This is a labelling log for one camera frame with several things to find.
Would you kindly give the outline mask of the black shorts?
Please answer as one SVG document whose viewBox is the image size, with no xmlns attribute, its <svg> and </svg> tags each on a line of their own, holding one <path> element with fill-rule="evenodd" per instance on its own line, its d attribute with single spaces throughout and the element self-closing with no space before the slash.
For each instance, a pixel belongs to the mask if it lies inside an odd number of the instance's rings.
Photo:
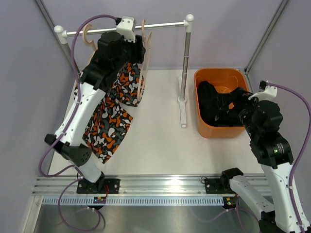
<svg viewBox="0 0 311 233">
<path fill-rule="evenodd" d="M 198 103 L 199 103 L 199 110 L 200 116 L 206 124 L 213 126 L 213 127 L 241 127 L 242 123 L 239 118 L 232 114 L 235 117 L 233 123 L 216 123 L 214 120 L 216 111 L 213 107 L 213 104 L 217 102 L 217 94 L 219 92 L 216 88 L 207 81 L 202 81 L 198 88 Z M 218 102 L 221 105 L 230 104 L 228 102 Z"/>
</svg>

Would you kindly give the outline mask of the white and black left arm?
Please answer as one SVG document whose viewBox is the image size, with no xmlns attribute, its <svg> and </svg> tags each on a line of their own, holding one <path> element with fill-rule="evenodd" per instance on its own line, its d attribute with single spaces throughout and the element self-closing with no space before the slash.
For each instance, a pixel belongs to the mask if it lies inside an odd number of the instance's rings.
<svg viewBox="0 0 311 233">
<path fill-rule="evenodd" d="M 50 149 L 79 169 L 83 177 L 79 184 L 95 194 L 104 190 L 104 174 L 91 159 L 91 148 L 82 143 L 85 128 L 121 69 L 129 62 L 141 64 L 146 52 L 138 34 L 128 39 L 118 32 L 105 32 L 97 44 L 97 50 L 79 76 L 77 96 L 69 114 L 58 130 L 44 139 Z"/>
</svg>

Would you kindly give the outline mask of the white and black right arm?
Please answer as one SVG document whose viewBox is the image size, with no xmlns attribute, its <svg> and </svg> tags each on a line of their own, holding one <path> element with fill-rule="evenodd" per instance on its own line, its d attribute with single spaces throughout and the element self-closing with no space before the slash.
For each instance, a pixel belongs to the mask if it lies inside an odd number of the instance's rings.
<svg viewBox="0 0 311 233">
<path fill-rule="evenodd" d="M 245 202 L 262 233 L 309 233 L 311 223 L 304 214 L 292 173 L 292 150 L 278 131 L 283 120 L 279 106 L 240 87 L 230 92 L 226 105 L 231 103 L 250 138 L 251 151 L 265 174 L 273 202 L 265 199 L 238 168 L 221 173 L 221 189 L 236 193 Z"/>
</svg>

